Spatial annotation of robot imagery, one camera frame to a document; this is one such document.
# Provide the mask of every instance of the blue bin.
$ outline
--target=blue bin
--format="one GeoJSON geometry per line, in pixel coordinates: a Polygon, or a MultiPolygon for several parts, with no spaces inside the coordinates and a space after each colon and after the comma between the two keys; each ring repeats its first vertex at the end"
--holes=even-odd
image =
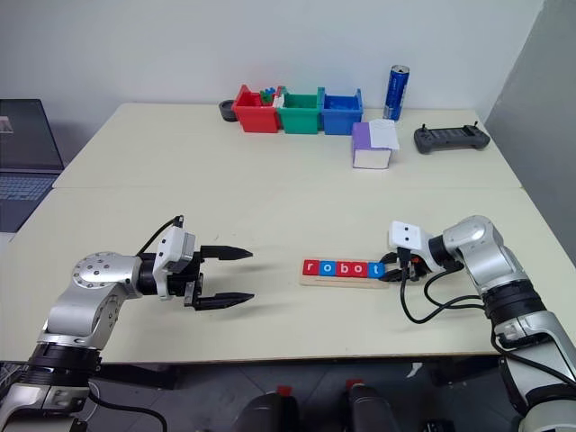
{"type": "Polygon", "coordinates": [[[354,96],[330,96],[319,87],[320,115],[327,135],[352,135],[352,125],[362,121],[362,93],[354,96]]]}

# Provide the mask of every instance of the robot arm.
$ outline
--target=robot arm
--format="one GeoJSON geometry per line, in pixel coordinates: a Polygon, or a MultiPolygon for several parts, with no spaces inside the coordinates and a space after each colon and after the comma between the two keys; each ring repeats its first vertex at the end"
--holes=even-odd
{"type": "Polygon", "coordinates": [[[510,401],[526,416],[521,431],[576,428],[576,348],[487,218],[472,216],[437,237],[395,221],[389,243],[399,256],[424,260],[429,272],[454,261],[465,266],[491,321],[492,344],[503,354],[510,401]]]}
{"type": "Polygon", "coordinates": [[[226,246],[194,251],[195,237],[183,230],[183,221],[182,216],[174,219],[156,254],[99,252],[75,265],[70,285],[50,310],[22,378],[4,399],[0,431],[85,430],[69,414],[84,407],[88,379],[99,368],[100,352],[126,300],[143,295],[158,295],[160,300],[179,296],[184,297],[184,306],[201,311],[228,308],[254,297],[243,292],[201,297],[200,265],[205,258],[231,260],[252,254],[226,246]],[[25,418],[18,419],[19,414],[25,418]],[[34,423],[35,417],[44,419],[42,428],[34,423]]]}

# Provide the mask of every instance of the remote controller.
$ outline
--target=remote controller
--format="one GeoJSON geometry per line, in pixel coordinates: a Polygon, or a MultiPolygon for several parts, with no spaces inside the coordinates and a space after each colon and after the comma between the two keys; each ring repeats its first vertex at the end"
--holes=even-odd
{"type": "Polygon", "coordinates": [[[476,127],[465,124],[462,128],[427,129],[426,124],[414,131],[418,151],[427,154],[434,149],[484,149],[490,137],[476,127]]]}

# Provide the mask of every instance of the red bin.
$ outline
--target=red bin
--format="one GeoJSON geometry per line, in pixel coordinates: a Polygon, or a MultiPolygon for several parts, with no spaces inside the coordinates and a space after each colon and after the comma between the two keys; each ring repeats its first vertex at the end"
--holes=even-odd
{"type": "Polygon", "coordinates": [[[272,102],[263,103],[260,93],[250,92],[246,84],[240,88],[232,104],[232,111],[236,114],[244,132],[277,133],[280,129],[278,112],[272,106],[272,102]]]}

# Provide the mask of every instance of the energy drink can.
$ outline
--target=energy drink can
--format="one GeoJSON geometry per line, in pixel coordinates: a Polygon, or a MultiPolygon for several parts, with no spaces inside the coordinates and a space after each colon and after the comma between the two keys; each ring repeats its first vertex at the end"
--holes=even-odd
{"type": "Polygon", "coordinates": [[[406,93],[406,84],[410,76],[410,68],[402,65],[394,65],[390,71],[388,92],[384,101],[384,119],[398,120],[406,93]]]}

